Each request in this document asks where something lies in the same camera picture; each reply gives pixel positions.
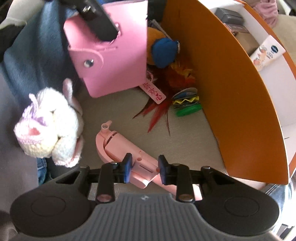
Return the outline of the white crochet bunny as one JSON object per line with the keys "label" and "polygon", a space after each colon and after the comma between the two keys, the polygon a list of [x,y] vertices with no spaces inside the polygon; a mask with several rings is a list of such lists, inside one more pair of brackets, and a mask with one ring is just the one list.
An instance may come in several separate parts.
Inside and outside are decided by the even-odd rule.
{"label": "white crochet bunny", "polygon": [[34,158],[52,158],[57,166],[72,168],[80,160],[84,138],[83,111],[73,95],[73,82],[66,78],[63,91],[51,87],[29,94],[27,106],[14,127],[24,153]]}

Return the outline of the red feather toy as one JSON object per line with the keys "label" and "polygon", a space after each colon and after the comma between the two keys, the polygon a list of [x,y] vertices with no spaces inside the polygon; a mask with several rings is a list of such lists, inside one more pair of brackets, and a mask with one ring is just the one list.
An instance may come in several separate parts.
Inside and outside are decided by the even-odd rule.
{"label": "red feather toy", "polygon": [[172,97],[183,89],[189,87],[197,88],[197,81],[194,77],[193,70],[181,64],[179,61],[165,68],[149,65],[147,70],[151,72],[156,79],[154,82],[156,87],[166,96],[166,99],[160,104],[156,104],[149,98],[142,110],[135,115],[146,116],[154,110],[148,129],[150,132],[162,116],[168,115],[169,108],[173,106]]}

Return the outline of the dark grey box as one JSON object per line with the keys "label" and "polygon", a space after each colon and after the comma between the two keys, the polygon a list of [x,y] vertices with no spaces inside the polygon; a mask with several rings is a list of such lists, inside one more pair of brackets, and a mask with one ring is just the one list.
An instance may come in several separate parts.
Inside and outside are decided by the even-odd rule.
{"label": "dark grey box", "polygon": [[226,24],[235,24],[235,25],[243,25],[244,19],[240,15],[240,13],[224,9],[224,8],[217,8],[215,11],[215,16],[222,21],[222,23]]}

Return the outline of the brown bear plush blue hat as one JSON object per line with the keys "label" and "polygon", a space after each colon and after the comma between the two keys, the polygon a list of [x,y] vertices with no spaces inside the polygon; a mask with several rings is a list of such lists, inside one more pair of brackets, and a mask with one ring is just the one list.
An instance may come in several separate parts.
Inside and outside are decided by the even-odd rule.
{"label": "brown bear plush blue hat", "polygon": [[172,64],[180,52],[179,41],[174,41],[155,20],[147,27],[147,64],[165,68]]}

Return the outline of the brown photo card box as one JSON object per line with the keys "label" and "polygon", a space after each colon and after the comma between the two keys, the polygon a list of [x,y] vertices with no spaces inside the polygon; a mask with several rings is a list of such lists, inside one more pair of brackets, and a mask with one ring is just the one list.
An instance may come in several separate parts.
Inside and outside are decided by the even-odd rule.
{"label": "brown photo card box", "polygon": [[236,24],[227,24],[224,23],[224,26],[232,33],[232,35],[236,36],[238,33],[249,33],[247,28],[242,25]]}

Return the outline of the beige sofa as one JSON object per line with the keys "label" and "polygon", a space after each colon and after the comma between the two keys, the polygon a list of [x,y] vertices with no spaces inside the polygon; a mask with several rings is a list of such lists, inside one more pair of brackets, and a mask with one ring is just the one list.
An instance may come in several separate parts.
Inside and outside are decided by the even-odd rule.
{"label": "beige sofa", "polygon": [[[274,32],[274,37],[285,47],[295,45],[295,28],[290,30],[289,36],[290,39],[286,41],[277,31]],[[174,110],[170,109],[168,116],[161,118],[149,132],[152,114],[135,116],[147,102],[147,95],[138,89],[92,98],[86,88],[82,87],[78,99],[85,121],[85,146],[82,153],[82,163],[85,165],[93,168],[102,165],[95,138],[102,123],[112,121],[113,130],[155,158],[163,154],[171,163],[182,163],[192,169],[207,165],[228,173],[203,108],[184,117],[177,117]],[[235,178],[258,189],[267,184]]]}

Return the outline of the burger shaped toy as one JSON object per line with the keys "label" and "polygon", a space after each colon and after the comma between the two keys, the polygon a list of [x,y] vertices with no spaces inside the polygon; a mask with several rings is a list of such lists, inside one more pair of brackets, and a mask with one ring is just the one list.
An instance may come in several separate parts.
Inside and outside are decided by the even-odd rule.
{"label": "burger shaped toy", "polygon": [[172,104],[177,117],[187,116],[202,109],[198,90],[189,87],[181,90],[172,97]]}

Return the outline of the person's left leg jeans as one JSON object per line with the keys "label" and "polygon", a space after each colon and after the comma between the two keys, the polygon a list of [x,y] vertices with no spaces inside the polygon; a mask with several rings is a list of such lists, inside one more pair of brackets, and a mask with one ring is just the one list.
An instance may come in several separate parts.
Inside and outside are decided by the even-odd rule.
{"label": "person's left leg jeans", "polygon": [[70,78],[80,81],[68,53],[63,25],[74,10],[58,1],[42,3],[20,33],[4,45],[14,31],[1,34],[1,240],[16,234],[9,210],[12,202],[51,178],[67,172],[51,159],[27,156],[16,140],[14,126],[30,104],[29,94],[45,87],[62,89]]}

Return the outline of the pink charm tag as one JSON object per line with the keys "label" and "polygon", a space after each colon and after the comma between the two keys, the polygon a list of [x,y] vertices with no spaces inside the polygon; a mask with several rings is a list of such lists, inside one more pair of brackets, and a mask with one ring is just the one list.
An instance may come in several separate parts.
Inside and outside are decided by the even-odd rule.
{"label": "pink charm tag", "polygon": [[140,89],[143,90],[156,104],[162,103],[166,96],[165,94],[156,87],[154,82],[156,79],[148,70],[146,71],[146,81],[140,85]]}

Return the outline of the orange storage box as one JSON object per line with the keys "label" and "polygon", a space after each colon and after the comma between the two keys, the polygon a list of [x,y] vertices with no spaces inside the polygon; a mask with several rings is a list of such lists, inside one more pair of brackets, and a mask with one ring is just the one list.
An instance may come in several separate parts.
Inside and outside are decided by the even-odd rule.
{"label": "orange storage box", "polygon": [[295,172],[295,63],[283,53],[258,71],[217,8],[239,12],[259,43],[274,36],[243,1],[168,1],[162,26],[192,65],[228,174],[288,184]]}

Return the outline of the brown cardboard box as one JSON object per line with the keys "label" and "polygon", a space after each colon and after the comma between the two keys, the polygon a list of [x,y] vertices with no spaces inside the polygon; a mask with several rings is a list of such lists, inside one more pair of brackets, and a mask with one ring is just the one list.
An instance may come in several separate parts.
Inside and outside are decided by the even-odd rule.
{"label": "brown cardboard box", "polygon": [[251,56],[253,52],[259,47],[259,43],[250,33],[237,33],[235,37],[248,56]]}

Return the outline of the white hand cream tube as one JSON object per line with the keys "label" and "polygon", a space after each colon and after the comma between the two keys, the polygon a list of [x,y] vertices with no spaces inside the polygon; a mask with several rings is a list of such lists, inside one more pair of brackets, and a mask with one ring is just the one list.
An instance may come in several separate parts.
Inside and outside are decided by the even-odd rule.
{"label": "white hand cream tube", "polygon": [[285,48],[272,35],[269,35],[251,54],[250,59],[256,70],[260,72],[285,52]]}

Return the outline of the pink velvet cloth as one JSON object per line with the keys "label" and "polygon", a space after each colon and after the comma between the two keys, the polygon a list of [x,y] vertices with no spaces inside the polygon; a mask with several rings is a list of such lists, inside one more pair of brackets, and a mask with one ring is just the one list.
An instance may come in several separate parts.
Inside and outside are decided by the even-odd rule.
{"label": "pink velvet cloth", "polygon": [[278,5],[276,0],[260,0],[250,4],[261,18],[273,28],[278,21]]}

